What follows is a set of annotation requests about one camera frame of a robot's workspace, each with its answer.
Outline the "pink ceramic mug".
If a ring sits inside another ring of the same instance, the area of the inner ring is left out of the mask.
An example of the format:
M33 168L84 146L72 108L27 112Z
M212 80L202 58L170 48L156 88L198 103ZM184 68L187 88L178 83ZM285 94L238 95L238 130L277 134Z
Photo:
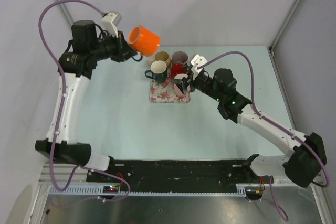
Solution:
M184 73L177 74L174 79L174 91L179 97L184 97L190 92L190 85L187 82L188 75Z

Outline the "purple mug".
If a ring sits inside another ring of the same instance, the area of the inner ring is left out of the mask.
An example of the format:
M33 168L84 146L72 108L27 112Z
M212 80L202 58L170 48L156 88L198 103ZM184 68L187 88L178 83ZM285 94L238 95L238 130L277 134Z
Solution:
M183 51L176 51L172 54L172 65L186 64L188 62L188 55Z

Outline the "orange mug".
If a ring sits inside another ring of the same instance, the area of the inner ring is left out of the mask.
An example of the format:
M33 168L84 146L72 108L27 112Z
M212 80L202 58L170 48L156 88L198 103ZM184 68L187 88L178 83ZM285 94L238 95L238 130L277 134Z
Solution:
M128 45L140 55L139 59L132 56L134 61L139 62L144 56L150 57L155 54L160 47L160 37L144 26L138 25L130 32Z

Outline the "dark green mug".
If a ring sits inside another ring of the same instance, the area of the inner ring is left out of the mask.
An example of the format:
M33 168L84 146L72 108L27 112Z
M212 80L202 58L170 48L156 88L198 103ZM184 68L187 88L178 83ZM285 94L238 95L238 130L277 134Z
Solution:
M167 79L167 65L164 61L155 61L151 64L150 70L145 71L144 74L157 83L164 83Z

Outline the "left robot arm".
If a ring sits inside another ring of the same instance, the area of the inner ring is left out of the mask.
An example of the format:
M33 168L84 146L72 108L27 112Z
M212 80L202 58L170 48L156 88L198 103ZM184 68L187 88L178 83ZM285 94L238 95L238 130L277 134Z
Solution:
M94 151L78 139L78 121L82 100L98 61L125 62L137 53L125 41L114 21L102 19L101 35L92 20L79 20L71 27L72 40L58 59L59 90L54 116L44 140L37 140L35 150L58 164L73 164L98 170L104 181L116 177L110 165L112 157Z

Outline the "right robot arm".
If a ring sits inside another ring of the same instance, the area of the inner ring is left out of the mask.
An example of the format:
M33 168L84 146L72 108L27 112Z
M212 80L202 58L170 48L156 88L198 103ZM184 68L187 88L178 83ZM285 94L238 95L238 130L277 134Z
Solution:
M318 134L306 135L262 114L236 90L237 81L231 70L217 69L213 77L205 70L198 73L189 70L186 77L175 78L173 82L183 93L199 90L216 100L224 119L249 128L281 150L281 156L252 155L242 170L246 181L253 183L264 176L286 176L296 185L307 188L327 163L323 140Z

